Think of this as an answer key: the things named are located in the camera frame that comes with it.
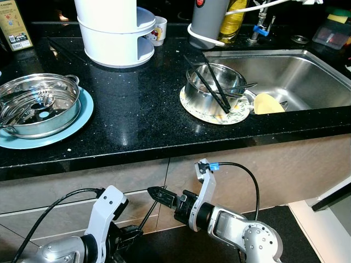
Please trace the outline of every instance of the stainless steel sink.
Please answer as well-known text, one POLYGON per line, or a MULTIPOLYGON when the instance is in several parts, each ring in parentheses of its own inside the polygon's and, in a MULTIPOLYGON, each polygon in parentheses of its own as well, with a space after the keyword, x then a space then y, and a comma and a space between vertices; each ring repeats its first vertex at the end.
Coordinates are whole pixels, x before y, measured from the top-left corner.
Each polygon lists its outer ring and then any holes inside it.
POLYGON ((206 52, 209 61, 239 71, 252 92, 268 93, 287 111, 351 105, 351 80, 306 50, 206 52))

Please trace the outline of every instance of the white cable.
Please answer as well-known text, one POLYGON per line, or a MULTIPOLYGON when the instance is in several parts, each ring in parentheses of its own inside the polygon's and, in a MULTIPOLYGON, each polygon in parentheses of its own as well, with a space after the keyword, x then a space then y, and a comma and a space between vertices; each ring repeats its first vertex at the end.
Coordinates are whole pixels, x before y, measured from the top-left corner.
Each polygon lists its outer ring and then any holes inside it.
POLYGON ((233 15, 233 14, 237 14, 237 13, 254 11, 254 10, 261 9, 261 8, 271 7, 272 5, 281 4, 281 3, 287 2, 287 1, 290 1, 290 0, 276 0, 276 1, 273 1, 273 2, 270 2, 267 4, 257 5, 255 7, 249 7, 249 8, 243 8, 243 9, 229 11, 229 12, 226 12, 225 15, 233 15))
POLYGON ((213 43, 213 44, 218 45, 220 47, 223 47, 225 45, 221 41, 217 41, 217 40, 214 40, 214 39, 211 39, 211 38, 208 38, 208 37, 204 37, 202 35, 198 35, 198 34, 192 32, 192 30, 190 28, 191 28, 191 24, 189 24, 189 26, 188 26, 188 33, 189 33, 189 35, 191 35, 191 36, 193 36, 195 38, 201 39, 201 40, 206 41, 206 42, 213 43))

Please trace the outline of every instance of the metal bowl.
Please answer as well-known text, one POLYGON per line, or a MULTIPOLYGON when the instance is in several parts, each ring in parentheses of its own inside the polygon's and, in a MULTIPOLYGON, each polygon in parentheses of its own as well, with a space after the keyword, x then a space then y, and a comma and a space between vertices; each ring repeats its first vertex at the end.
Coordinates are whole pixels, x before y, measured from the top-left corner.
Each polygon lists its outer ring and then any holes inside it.
POLYGON ((79 78, 40 73, 23 76, 0 86, 0 129, 24 139, 58 133, 78 116, 81 104, 79 78))
MULTIPOLYGON (((217 91, 217 86, 211 76, 211 73, 205 63, 199 63, 194 65, 206 82, 211 86, 213 91, 217 91)), ((244 77, 237 71, 221 64, 210 63, 210 66, 216 75, 216 79, 219 82, 222 89, 235 88, 246 84, 244 77)), ((185 85, 185 96, 189 102, 189 105, 193 107, 197 112, 201 112, 204 115, 210 116, 221 116, 225 112, 218 105, 214 97, 207 90, 206 86, 199 79, 196 73, 189 69, 186 72, 186 85, 185 85)), ((238 100, 237 98, 228 97, 228 102, 231 107, 234 107, 238 100)))

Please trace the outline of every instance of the black granite countertop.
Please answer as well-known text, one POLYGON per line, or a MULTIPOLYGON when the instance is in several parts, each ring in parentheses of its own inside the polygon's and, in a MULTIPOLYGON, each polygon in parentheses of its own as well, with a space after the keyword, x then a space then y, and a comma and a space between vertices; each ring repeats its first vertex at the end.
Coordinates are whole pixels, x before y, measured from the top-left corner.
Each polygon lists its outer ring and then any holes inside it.
MULTIPOLYGON (((95 108, 82 129, 55 144, 31 150, 0 148, 0 181, 351 132, 350 106, 250 115, 227 126, 191 116, 179 101, 188 68, 183 55, 193 61, 201 58, 183 31, 184 26, 170 26, 164 45, 155 48, 151 60, 132 69, 91 62, 77 25, 56 31, 55 40, 87 63, 55 56, 44 37, 33 49, 16 53, 1 69, 0 84, 31 73, 74 74, 93 97, 95 108)), ((239 36, 230 49, 308 49, 351 78, 341 63, 342 52, 316 43, 300 46, 274 36, 249 47, 245 39, 245 34, 239 36)))

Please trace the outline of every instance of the yellow bottle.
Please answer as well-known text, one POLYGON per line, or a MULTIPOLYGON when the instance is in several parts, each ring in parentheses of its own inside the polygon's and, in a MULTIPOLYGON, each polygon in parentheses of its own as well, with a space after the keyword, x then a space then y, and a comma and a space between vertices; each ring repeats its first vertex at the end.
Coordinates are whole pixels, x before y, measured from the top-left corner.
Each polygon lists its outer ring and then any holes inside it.
MULTIPOLYGON (((230 0, 228 11, 246 8, 248 0, 230 0)), ((218 40, 223 43, 234 43, 245 13, 227 15, 224 18, 218 40)))

